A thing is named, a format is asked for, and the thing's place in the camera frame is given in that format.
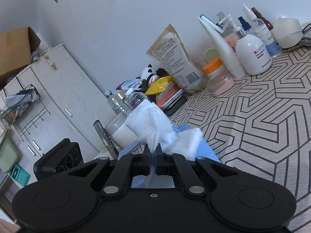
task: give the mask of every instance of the barcode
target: barcode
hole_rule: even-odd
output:
[[[189,84],[192,84],[193,82],[198,80],[198,78],[199,77],[196,75],[195,72],[192,72],[191,74],[186,75],[186,79],[189,82]]]

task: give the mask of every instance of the crumpled tissue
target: crumpled tissue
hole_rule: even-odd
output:
[[[167,154],[179,153],[193,160],[203,137],[199,128],[175,132],[162,110],[148,100],[142,101],[127,117],[125,125],[133,131],[138,142],[154,152],[158,143]]]

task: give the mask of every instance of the brown bottle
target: brown bottle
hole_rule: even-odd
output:
[[[251,8],[251,10],[254,12],[257,18],[261,19],[266,24],[269,31],[273,29],[273,25],[267,19],[265,19],[255,7]]]

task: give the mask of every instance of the blue bottle cap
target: blue bottle cap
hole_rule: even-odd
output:
[[[246,22],[245,19],[244,19],[243,17],[239,17],[238,20],[240,21],[240,23],[241,23],[241,25],[242,25],[242,27],[243,27],[243,29],[244,29],[245,31],[247,31],[247,30],[249,30],[249,29],[251,28],[251,26],[249,25],[249,23]]]

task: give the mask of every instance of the table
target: table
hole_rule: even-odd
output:
[[[292,232],[311,232],[311,50],[273,59],[268,71],[236,80],[224,94],[189,96],[170,118],[199,127],[220,161],[274,181],[297,201]]]

